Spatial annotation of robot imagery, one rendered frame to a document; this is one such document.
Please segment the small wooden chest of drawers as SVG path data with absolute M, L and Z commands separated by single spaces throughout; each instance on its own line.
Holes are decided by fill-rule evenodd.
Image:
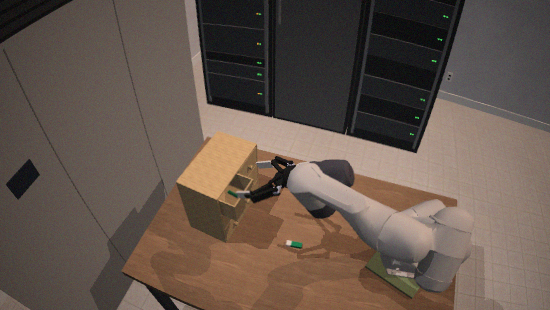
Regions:
M 257 144 L 217 131 L 176 181 L 190 226 L 227 243 L 218 199 Z M 257 154 L 258 162 L 258 154 Z

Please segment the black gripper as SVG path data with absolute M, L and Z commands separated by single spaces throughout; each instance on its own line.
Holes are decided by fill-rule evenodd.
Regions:
M 277 163 L 285 166 L 286 168 L 282 169 Z M 250 193 L 249 191 L 236 192 L 239 198 L 250 197 L 253 203 L 257 203 L 273 196 L 279 196 L 281 194 L 280 189 L 284 187 L 287 188 L 287 180 L 289 174 L 296 167 L 293 161 L 288 161 L 278 156 L 275 156 L 274 160 L 256 162 L 256 165 L 259 169 L 275 167 L 278 172 L 275 174 L 272 180 L 270 180 L 262 187 L 254 190 L 253 192 L 251 190 Z M 277 186 L 273 186 L 272 183 Z

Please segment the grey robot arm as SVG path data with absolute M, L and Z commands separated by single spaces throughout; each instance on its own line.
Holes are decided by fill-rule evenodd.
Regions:
M 338 211 L 362 241 L 381 253 L 388 275 L 415 279 L 427 292 L 447 290 L 470 257 L 473 217 L 438 199 L 399 212 L 351 189 L 354 179 L 346 160 L 301 162 L 290 172 L 287 188 L 314 218 Z

